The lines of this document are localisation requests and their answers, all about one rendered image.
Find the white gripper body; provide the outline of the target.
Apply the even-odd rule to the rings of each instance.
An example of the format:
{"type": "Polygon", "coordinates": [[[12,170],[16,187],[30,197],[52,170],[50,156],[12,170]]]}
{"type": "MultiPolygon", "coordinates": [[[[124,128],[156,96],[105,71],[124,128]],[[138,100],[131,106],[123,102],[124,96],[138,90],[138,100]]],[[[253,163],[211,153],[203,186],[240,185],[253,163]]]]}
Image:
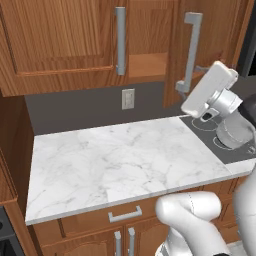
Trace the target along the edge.
{"type": "Polygon", "coordinates": [[[238,73],[215,61],[181,106],[193,118],[225,118],[239,107],[239,97],[230,88],[238,73]]]}

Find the wooden base drawer run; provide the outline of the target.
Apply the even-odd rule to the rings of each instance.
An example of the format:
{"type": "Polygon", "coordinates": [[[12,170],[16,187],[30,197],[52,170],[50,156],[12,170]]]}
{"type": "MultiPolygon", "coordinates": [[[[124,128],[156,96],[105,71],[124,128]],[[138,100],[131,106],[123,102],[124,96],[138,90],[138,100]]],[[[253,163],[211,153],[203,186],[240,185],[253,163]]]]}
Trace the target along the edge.
{"type": "Polygon", "coordinates": [[[222,209],[220,216],[215,218],[212,223],[216,225],[223,239],[227,244],[239,240],[238,226],[233,209],[233,193],[245,181],[246,176],[225,180],[203,186],[204,191],[214,192],[220,199],[222,209]]]}

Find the narrow wooden wall cabinet door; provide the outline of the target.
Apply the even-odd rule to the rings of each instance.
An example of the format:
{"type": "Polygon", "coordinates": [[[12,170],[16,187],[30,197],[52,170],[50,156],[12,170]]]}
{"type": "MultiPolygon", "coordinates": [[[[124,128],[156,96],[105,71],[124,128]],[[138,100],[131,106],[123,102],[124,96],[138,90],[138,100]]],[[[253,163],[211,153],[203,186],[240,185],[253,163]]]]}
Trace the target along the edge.
{"type": "Polygon", "coordinates": [[[187,12],[202,14],[194,66],[210,67],[220,60],[235,69],[255,0],[173,0],[163,106],[181,101],[176,82],[185,78],[192,24],[187,12]]]}

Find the wooden drawer front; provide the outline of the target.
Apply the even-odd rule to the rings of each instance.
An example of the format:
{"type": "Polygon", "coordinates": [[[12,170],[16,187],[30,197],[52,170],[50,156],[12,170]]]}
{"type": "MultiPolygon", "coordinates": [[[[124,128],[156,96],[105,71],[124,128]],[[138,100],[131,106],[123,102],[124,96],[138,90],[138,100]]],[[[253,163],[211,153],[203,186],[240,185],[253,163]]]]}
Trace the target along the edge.
{"type": "Polygon", "coordinates": [[[64,237],[72,237],[79,233],[92,233],[93,231],[103,230],[110,227],[122,226],[132,222],[155,217],[155,203],[157,197],[138,200],[126,204],[116,205],[108,208],[102,208],[91,212],[81,213],[65,218],[61,218],[59,226],[64,237]],[[133,213],[136,207],[139,206],[142,210],[142,215],[128,218],[111,223],[109,221],[109,213],[114,217],[133,213]]]}

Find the white wall socket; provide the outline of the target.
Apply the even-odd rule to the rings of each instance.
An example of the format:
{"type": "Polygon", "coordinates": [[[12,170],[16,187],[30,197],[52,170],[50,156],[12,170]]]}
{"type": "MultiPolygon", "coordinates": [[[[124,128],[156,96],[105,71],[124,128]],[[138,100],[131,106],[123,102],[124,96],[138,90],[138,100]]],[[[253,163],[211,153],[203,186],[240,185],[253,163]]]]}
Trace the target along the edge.
{"type": "Polygon", "coordinates": [[[122,109],[133,109],[135,105],[135,90],[124,89],[122,91],[122,109]]]}

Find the black appliance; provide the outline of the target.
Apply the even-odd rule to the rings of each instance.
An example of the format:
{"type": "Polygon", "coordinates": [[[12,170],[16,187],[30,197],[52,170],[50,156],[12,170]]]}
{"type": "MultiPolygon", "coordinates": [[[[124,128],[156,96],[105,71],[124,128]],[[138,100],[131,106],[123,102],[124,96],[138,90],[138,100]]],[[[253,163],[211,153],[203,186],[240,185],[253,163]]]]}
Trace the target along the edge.
{"type": "Polygon", "coordinates": [[[25,256],[3,206],[0,206],[0,256],[25,256]]]}

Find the wide wooden wall cabinet door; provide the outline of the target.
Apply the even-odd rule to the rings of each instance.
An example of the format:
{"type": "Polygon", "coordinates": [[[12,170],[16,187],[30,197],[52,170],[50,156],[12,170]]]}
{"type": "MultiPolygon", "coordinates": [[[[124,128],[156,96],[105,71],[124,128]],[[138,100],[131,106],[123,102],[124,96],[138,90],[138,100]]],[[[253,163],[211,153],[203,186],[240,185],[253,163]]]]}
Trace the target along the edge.
{"type": "Polygon", "coordinates": [[[129,76],[129,0],[0,0],[5,97],[119,86],[129,76]],[[116,7],[126,8],[126,71],[116,72],[116,7]]]}

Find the wooden base cabinet door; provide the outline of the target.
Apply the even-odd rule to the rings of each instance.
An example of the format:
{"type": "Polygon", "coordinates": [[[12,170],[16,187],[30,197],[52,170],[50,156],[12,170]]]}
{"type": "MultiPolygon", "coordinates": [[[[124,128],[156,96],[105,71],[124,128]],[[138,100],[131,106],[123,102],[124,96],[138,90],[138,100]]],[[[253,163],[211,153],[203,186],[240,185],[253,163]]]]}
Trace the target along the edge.
{"type": "Polygon", "coordinates": [[[120,231],[122,237],[119,227],[43,246],[42,253],[43,256],[115,256],[115,231],[120,231]]]}
{"type": "Polygon", "coordinates": [[[123,256],[128,256],[129,228],[135,231],[134,256],[155,256],[156,250],[165,241],[169,230],[168,226],[162,224],[157,217],[126,224],[122,238],[123,256]]]}

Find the tall wooden cabinet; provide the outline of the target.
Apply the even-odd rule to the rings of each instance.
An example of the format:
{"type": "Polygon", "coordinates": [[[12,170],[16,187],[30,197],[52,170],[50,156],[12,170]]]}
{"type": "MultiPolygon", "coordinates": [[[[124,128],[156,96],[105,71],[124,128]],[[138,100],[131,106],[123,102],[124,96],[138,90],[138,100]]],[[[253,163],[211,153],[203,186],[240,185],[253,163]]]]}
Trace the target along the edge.
{"type": "Polygon", "coordinates": [[[25,224],[34,133],[23,96],[0,92],[0,206],[25,256],[38,256],[25,224]]]}

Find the black range hood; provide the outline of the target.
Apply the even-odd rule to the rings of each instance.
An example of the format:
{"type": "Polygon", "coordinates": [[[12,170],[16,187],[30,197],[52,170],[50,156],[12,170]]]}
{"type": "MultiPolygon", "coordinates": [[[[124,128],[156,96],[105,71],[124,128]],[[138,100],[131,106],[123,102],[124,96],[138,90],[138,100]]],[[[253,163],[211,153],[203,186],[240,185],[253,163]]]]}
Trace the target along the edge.
{"type": "Polygon", "coordinates": [[[236,71],[244,78],[256,75],[256,0],[254,0],[236,71]]]}

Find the dark grey hob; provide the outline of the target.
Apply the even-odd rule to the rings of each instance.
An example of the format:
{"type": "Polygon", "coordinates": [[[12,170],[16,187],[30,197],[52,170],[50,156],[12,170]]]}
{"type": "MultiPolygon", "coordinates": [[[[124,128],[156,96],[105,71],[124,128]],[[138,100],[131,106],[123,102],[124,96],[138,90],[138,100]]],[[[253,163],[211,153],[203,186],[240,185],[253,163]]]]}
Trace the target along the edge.
{"type": "Polygon", "coordinates": [[[238,149],[230,149],[217,139],[216,129],[221,123],[220,117],[214,117],[205,123],[191,116],[183,116],[181,120],[224,164],[245,161],[256,157],[256,147],[253,140],[238,149]]]}

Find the silver pot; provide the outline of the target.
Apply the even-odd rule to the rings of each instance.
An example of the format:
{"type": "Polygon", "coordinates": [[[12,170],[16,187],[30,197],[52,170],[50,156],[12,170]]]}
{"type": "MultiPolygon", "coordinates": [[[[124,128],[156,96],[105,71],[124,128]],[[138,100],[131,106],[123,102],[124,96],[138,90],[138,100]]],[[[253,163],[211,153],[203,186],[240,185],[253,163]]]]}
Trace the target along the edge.
{"type": "Polygon", "coordinates": [[[216,130],[217,138],[230,149],[237,149],[254,138],[256,128],[238,110],[224,118],[216,130]]]}

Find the wooden wall cabinet carcass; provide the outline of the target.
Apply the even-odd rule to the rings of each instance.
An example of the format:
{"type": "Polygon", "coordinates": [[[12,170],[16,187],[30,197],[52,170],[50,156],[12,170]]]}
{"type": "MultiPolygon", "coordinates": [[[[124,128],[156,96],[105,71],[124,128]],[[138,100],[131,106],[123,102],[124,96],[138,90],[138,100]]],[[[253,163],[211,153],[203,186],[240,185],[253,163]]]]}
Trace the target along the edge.
{"type": "Polygon", "coordinates": [[[130,84],[164,80],[172,7],[171,0],[130,0],[130,84]]]}

